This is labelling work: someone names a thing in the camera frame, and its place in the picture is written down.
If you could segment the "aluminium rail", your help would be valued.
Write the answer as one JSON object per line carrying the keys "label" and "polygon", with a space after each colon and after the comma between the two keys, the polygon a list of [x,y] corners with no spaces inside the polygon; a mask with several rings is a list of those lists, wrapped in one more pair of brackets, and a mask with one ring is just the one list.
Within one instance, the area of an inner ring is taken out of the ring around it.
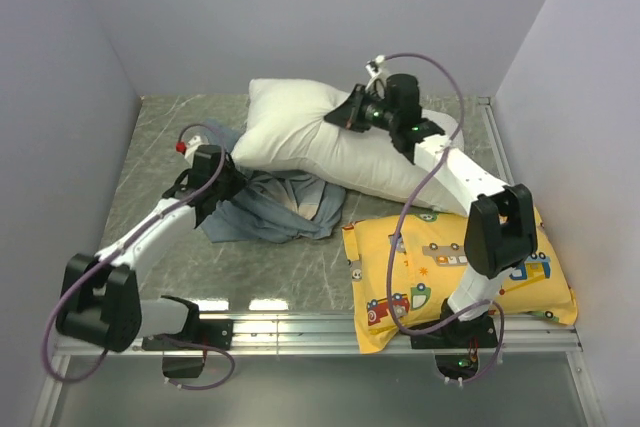
{"label": "aluminium rail", "polygon": [[496,160],[499,177],[513,185],[514,177],[507,159],[506,151],[500,136],[498,125],[493,112],[491,97],[478,97],[477,105],[480,108],[485,128],[488,133],[489,143]]}
{"label": "aluminium rail", "polygon": [[[206,314],[208,321],[231,321],[228,352],[233,356],[259,355],[358,355],[353,317],[344,312],[295,314],[258,312]],[[413,349],[408,336],[397,334],[380,354],[464,354],[467,348]],[[98,356],[102,349],[74,339],[60,339],[55,354]],[[516,315],[506,318],[501,353],[580,352],[582,344],[574,328],[541,318]],[[136,339],[122,355],[198,355],[193,349],[179,350],[170,343]]]}

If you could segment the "aluminium right side rail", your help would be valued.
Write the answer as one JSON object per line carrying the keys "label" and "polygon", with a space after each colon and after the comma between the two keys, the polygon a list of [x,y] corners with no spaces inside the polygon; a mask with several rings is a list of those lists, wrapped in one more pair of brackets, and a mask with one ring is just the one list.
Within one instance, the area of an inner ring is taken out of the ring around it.
{"label": "aluminium right side rail", "polygon": [[513,185],[514,177],[507,159],[506,151],[500,136],[498,125],[493,112],[491,97],[478,97],[477,105],[480,108],[485,128],[488,133],[489,143],[496,160],[499,177]]}

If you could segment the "yellow cartoon vehicle pillow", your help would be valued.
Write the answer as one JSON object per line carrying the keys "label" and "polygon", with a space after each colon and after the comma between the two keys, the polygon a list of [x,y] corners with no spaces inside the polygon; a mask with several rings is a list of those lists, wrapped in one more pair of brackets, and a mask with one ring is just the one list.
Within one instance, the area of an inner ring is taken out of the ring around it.
{"label": "yellow cartoon vehicle pillow", "polygon": [[[508,314],[531,313],[572,325],[578,317],[575,294],[542,220],[535,221],[538,249],[502,282],[497,301]],[[399,324],[412,327],[439,318],[468,265],[466,227],[463,217],[431,211],[344,227],[361,353],[382,351]]]}

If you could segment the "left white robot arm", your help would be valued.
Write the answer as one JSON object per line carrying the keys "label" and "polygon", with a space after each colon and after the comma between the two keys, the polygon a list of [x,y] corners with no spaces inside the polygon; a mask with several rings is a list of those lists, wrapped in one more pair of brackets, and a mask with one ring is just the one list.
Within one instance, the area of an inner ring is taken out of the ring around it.
{"label": "left white robot arm", "polygon": [[166,336],[179,349],[199,342],[202,326],[195,303],[169,295],[140,298],[142,280],[169,248],[245,187],[222,147],[200,145],[190,153],[190,167],[128,234],[95,254],[76,254],[68,261],[55,309],[60,335],[111,352],[123,352],[135,339],[150,336]]}

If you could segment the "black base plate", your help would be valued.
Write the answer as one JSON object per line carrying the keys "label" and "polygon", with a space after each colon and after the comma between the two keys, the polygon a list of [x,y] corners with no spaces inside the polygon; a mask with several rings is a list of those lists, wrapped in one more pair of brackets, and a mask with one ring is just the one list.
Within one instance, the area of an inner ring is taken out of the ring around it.
{"label": "black base plate", "polygon": [[228,319],[199,319],[177,334],[156,334],[142,340],[144,351],[204,350],[214,347],[228,351],[234,322]]}
{"label": "black base plate", "polygon": [[498,345],[494,321],[487,314],[471,321],[454,320],[428,334],[410,337],[413,350],[495,348]]}

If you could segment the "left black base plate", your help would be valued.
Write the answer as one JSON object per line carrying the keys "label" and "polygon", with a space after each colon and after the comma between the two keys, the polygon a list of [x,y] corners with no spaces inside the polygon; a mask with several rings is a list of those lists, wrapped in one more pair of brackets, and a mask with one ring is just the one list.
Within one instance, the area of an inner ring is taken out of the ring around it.
{"label": "left black base plate", "polygon": [[204,350],[214,347],[228,351],[234,322],[228,319],[199,319],[177,334],[156,334],[142,340],[144,351]]}

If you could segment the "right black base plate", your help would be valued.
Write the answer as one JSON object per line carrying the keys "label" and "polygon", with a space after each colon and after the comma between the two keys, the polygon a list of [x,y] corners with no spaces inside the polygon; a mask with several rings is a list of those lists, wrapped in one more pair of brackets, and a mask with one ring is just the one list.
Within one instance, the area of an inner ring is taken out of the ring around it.
{"label": "right black base plate", "polygon": [[494,321],[487,314],[471,321],[454,320],[428,334],[410,337],[413,350],[495,348],[498,345]]}

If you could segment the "blue plaid pillowcase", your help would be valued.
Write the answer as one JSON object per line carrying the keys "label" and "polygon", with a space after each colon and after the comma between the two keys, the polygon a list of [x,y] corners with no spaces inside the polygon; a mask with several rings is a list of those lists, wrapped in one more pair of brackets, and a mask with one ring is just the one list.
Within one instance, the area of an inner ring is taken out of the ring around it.
{"label": "blue plaid pillowcase", "polygon": [[213,243],[327,238],[341,219],[346,190],[298,170],[265,172],[224,167],[216,190],[238,185],[200,224]]}

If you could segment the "black box under left base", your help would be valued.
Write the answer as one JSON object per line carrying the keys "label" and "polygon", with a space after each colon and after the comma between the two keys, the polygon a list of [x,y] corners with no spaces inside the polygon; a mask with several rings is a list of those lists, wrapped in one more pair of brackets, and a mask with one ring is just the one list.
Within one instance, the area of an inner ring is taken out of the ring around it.
{"label": "black box under left base", "polygon": [[162,373],[170,380],[197,379],[204,370],[205,359],[195,356],[165,356],[162,358]]}

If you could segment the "white pillow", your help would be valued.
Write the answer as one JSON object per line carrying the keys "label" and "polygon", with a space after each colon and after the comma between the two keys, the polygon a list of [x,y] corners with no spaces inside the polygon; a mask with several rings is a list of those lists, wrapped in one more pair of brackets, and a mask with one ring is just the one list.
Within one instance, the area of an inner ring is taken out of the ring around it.
{"label": "white pillow", "polygon": [[256,78],[249,83],[246,130],[232,158],[265,172],[299,170],[357,192],[404,203],[427,172],[372,128],[348,131],[324,121],[349,94],[303,79]]}

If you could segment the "aluminium front rail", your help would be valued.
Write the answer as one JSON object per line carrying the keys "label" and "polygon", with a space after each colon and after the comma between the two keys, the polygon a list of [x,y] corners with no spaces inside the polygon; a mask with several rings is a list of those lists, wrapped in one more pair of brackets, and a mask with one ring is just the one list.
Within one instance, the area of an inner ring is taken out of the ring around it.
{"label": "aluminium front rail", "polygon": [[[295,314],[258,312],[206,314],[208,321],[231,321],[228,352],[233,356],[259,355],[358,355],[353,317],[344,312]],[[413,349],[408,336],[397,334],[380,354],[464,354],[467,348]],[[98,356],[102,349],[74,339],[60,339],[55,354]],[[574,328],[541,318],[516,315],[506,318],[501,353],[580,352],[582,344]],[[170,343],[136,339],[122,355],[198,355],[193,349],[179,350]]]}

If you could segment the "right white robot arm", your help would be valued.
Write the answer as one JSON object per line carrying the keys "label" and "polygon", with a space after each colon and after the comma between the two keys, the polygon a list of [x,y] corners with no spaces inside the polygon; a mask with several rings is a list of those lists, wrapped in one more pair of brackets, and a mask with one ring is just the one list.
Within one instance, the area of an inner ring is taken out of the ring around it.
{"label": "right white robot arm", "polygon": [[428,180],[438,180],[463,207],[468,265],[436,326],[449,345],[465,345],[502,282],[538,249],[530,190],[498,179],[454,147],[443,128],[423,116],[419,83],[412,75],[375,77],[356,85],[324,120],[357,133],[372,127],[387,132],[400,154],[425,170]]}

